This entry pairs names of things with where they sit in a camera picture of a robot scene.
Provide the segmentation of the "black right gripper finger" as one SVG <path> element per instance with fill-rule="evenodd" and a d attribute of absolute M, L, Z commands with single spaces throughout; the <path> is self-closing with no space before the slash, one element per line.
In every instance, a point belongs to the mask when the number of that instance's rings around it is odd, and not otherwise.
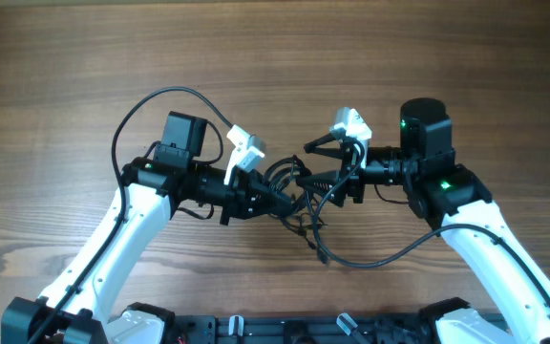
<path fill-rule="evenodd" d="M 336 142 L 337 148 L 328 147 L 328 144 Z M 335 138 L 332 134 L 326 134 L 316 140 L 312 140 L 304 145 L 307 154 L 315 154 L 336 160 L 344 160 L 351 154 L 347 143 L 344 140 Z"/>
<path fill-rule="evenodd" d="M 299 187 L 307 190 L 308 192 L 319 195 L 322 198 L 326 198 L 328 202 L 337 206 L 343 206 L 347 197 L 346 183 L 339 186 L 330 193 L 329 191 L 346 176 L 347 172 L 341 172 L 340 170 L 333 170 L 328 172 L 317 173 L 314 175 L 299 177 L 296 180 L 296 184 Z"/>

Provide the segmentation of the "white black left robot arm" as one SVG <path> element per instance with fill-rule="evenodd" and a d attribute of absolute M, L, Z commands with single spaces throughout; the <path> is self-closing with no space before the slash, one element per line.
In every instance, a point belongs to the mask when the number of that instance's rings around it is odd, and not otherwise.
<path fill-rule="evenodd" d="M 1 318 L 4 343 L 182 343 L 173 312 L 136 303 L 112 319 L 113 305 L 142 252 L 180 211 L 180 203 L 218 206 L 221 224 L 232 218 L 285 217 L 286 194 L 255 171 L 264 149 L 258 138 L 231 126 L 235 145 L 226 169 L 199 161 L 210 121 L 172 112 L 151 158 L 119 171 L 105 217 L 67 268 L 34 301 L 16 297 Z"/>

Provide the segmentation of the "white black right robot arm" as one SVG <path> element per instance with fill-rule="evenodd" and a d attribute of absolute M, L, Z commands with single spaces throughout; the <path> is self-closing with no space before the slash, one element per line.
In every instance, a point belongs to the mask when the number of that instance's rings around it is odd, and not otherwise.
<path fill-rule="evenodd" d="M 394 255 L 393 262 L 434 236 L 465 261 L 496 304 L 505 329 L 452 298 L 424 308 L 417 331 L 433 343 L 550 343 L 550 280 L 506 224 L 492 193 L 478 176 L 456 163 L 452 121 L 443 102 L 414 98 L 400 108 L 400 144 L 370 147 L 371 130 L 359 113 L 337 111 L 328 134 L 305 150 L 339 159 L 338 171 L 303 177 L 297 184 L 323 204 L 360 204 L 367 185 L 400 185 L 416 217 L 431 232 Z"/>

